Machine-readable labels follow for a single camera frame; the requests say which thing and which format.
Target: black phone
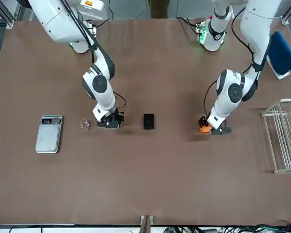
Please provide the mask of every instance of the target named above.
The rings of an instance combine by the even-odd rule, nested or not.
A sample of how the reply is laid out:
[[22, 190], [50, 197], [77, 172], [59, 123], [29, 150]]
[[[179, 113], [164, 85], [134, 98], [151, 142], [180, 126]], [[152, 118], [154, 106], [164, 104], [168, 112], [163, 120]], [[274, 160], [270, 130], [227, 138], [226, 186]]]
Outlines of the black phone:
[[153, 113], [144, 114], [144, 129], [145, 130], [154, 129], [154, 114]]

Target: orange object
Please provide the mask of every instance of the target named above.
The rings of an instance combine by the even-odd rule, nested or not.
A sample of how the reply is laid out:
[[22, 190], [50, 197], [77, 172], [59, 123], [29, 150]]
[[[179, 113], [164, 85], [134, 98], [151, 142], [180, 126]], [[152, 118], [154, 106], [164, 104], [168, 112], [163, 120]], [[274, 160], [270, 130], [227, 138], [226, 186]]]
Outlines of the orange object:
[[92, 6], [93, 5], [93, 2], [92, 1], [86, 1], [85, 4], [86, 5], [89, 5], [89, 6]]
[[205, 116], [202, 116], [198, 120], [199, 124], [199, 133], [200, 134], [209, 134], [210, 130], [212, 129], [211, 125], [207, 122], [207, 118]]
[[209, 134], [211, 129], [211, 125], [203, 125], [199, 127], [199, 132], [200, 134]]

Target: gray floor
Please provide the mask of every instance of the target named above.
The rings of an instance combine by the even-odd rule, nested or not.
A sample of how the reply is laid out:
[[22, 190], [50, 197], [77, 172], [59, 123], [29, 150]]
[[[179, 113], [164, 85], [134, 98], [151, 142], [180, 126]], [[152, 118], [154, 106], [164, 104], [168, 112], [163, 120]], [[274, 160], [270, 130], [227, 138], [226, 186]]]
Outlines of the gray floor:
[[[108, 18], [112, 18], [111, 11], [108, 9], [109, 0], [102, 0], [106, 4]], [[131, 0], [110, 0], [110, 8], [114, 12], [114, 20], [131, 19], [138, 16], [141, 11], [140, 19], [151, 18], [148, 0], [134, 0], [142, 9]], [[291, 5], [291, 0], [282, 0], [276, 16], [283, 15]], [[236, 15], [243, 6], [234, 6], [233, 12]], [[25, 18], [32, 15], [31, 11], [25, 12]], [[170, 0], [168, 7], [169, 18], [177, 16], [185, 18], [209, 17], [213, 15], [213, 4], [210, 0]], [[291, 31], [291, 17], [289, 19], [289, 28]], [[4, 38], [5, 27], [0, 27], [0, 48]]]

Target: cable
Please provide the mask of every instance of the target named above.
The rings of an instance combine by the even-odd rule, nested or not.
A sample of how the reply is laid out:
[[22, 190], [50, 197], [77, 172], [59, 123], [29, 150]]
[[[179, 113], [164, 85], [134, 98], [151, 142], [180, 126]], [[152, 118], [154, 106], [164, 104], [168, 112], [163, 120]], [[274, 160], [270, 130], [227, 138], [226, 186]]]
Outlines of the cable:
[[143, 7], [142, 7], [141, 5], [139, 5], [138, 3], [134, 2], [133, 0], [130, 0], [130, 1], [133, 2], [133, 3], [135, 3], [136, 5], [138, 5], [138, 6], [141, 8], [141, 12], [140, 12], [140, 14], [139, 14], [137, 17], [135, 17], [135, 18], [131, 18], [131, 19], [137, 19], [137, 18], [139, 18], [140, 15], [143, 13], [144, 9], [143, 9]]
[[124, 104], [121, 107], [117, 108], [117, 109], [124, 108], [126, 106], [126, 99], [123, 96], [121, 96], [120, 94], [116, 93], [115, 91], [113, 91], [113, 93], [115, 93], [116, 95], [118, 95], [119, 97], [121, 97], [124, 100]]
[[180, 229], [182, 229], [182, 232], [185, 231], [186, 233], [189, 233], [187, 229], [185, 229], [184, 227], [178, 227]]
[[187, 25], [190, 26], [190, 28], [192, 29], [192, 31], [193, 31], [195, 34], [198, 34], [198, 32], [195, 31], [194, 28], [193, 28], [193, 27], [196, 27], [196, 24], [192, 24], [192, 23], [190, 23], [190, 21], [189, 21], [188, 18], [186, 18], [186, 20], [185, 20], [185, 19], [182, 18], [182, 17], [177, 17], [177, 19], [181, 19], [183, 22], [185, 22]]
[[182, 18], [182, 17], [177, 17], [177, 19], [181, 19], [181, 20], [182, 20], [183, 22], [185, 22], [186, 24], [191, 25], [191, 26], [193, 26], [193, 27], [196, 27], [196, 24], [192, 24], [192, 23], [186, 21], [186, 20], [185, 20], [184, 18]]
[[205, 111], [205, 114], [206, 114], [206, 118], [208, 118], [209, 114], [207, 114], [207, 111], [206, 111], [206, 108], [205, 108], [205, 102], [206, 102], [206, 97], [207, 97], [207, 94], [210, 90], [210, 88], [212, 87], [212, 85], [214, 85], [217, 81], [214, 81], [212, 84], [210, 84], [210, 86], [208, 87], [207, 89], [207, 92], [205, 94], [205, 97], [204, 97], [204, 111]]
[[191, 25], [191, 23], [190, 23], [189, 19], [188, 19], [188, 18], [186, 18], [186, 20], [188, 21], [188, 23], [189, 23], [189, 26], [190, 26], [190, 28], [192, 29], [192, 31], [193, 31], [195, 34], [198, 34], [198, 32], [194, 30], [194, 28], [193, 28], [193, 26]]
[[110, 1], [111, 0], [109, 0], [109, 3], [108, 3], [108, 7], [109, 7], [109, 10], [111, 11], [111, 13], [112, 13], [112, 20], [113, 20], [113, 18], [114, 18], [114, 12], [111, 10], [111, 8], [110, 8]]
[[285, 12], [285, 14], [283, 15], [283, 17], [282, 18], [284, 18], [286, 15], [287, 15], [287, 13], [288, 13], [288, 11], [291, 9], [291, 6], [290, 6], [290, 8]]
[[[78, 27], [78, 29], [81, 32], [81, 34], [83, 35], [84, 39], [86, 40], [88, 48], [90, 48], [91, 47], [91, 43], [90, 43], [90, 41], [89, 41], [89, 39], [87, 37], [87, 34], [86, 34], [84, 28], [80, 25], [80, 22], [78, 21], [78, 19], [74, 15], [74, 13], [71, 10], [69, 4], [67, 3], [66, 0], [60, 0], [60, 1], [61, 1], [62, 5], [64, 6], [65, 10], [67, 11], [67, 13], [69, 14], [69, 16], [72, 18], [72, 20], [74, 21], [74, 23]], [[95, 62], [95, 56], [94, 56], [94, 52], [92, 50], [91, 50], [91, 54], [92, 54], [92, 63], [94, 63]]]
[[83, 18], [83, 15], [78, 11], [78, 16], [81, 16], [81, 19], [82, 19], [82, 23], [83, 23], [83, 21], [84, 21], [84, 18]]
[[99, 25], [95, 25], [93, 24], [92, 28], [88, 28], [88, 29], [93, 29], [93, 28], [99, 28], [100, 26], [102, 26], [105, 22], [109, 21], [109, 19], [106, 19], [105, 21], [103, 21], [102, 23], [100, 23]]
[[15, 226], [13, 226], [13, 227], [10, 228], [9, 233], [11, 233], [11, 231], [12, 231], [12, 229], [13, 229], [14, 227], [15, 227]]
[[99, 28], [100, 26], [102, 26], [107, 21], [109, 21], [109, 19], [106, 19], [105, 21], [103, 21], [102, 23], [100, 23], [98, 26], [96, 26], [96, 28]]
[[167, 233], [169, 231], [169, 227], [167, 227], [164, 231], [163, 231], [163, 233]]
[[[237, 35], [236, 35], [236, 33], [235, 33], [235, 31], [234, 31], [234, 22], [235, 22], [235, 19], [241, 14], [241, 12], [243, 12], [244, 10], [245, 10], [246, 8], [244, 7], [244, 8], [242, 8], [242, 10], [241, 11], [239, 11], [238, 13], [237, 13], [237, 15], [233, 18], [233, 21], [232, 21], [232, 32], [233, 32], [233, 34], [234, 34], [234, 36], [236, 37], [236, 39], [238, 39], [239, 40], [239, 42], [241, 42], [249, 51], [250, 51], [250, 53], [251, 53], [251, 57], [252, 57], [252, 62], [253, 62], [253, 60], [254, 60], [254, 57], [253, 57], [253, 52], [252, 52], [252, 50], [250, 49], [250, 47], [249, 47], [249, 45], [246, 45]], [[243, 71], [243, 73], [245, 73], [245, 72], [247, 72], [248, 70], [249, 70], [249, 68], [251, 67], [251, 64], [250, 64], [250, 66], [246, 69], [246, 70], [244, 70]]]
[[176, 17], [178, 18], [178, 8], [179, 8], [179, 0], [177, 1], [177, 12], [176, 12]]

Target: digital scale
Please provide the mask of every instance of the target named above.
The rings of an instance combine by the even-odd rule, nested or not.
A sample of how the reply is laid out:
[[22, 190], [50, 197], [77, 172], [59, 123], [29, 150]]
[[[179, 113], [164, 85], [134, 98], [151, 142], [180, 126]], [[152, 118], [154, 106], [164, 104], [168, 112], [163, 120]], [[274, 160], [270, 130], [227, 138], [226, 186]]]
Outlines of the digital scale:
[[61, 115], [44, 115], [38, 128], [35, 151], [38, 154], [57, 153], [63, 117]]

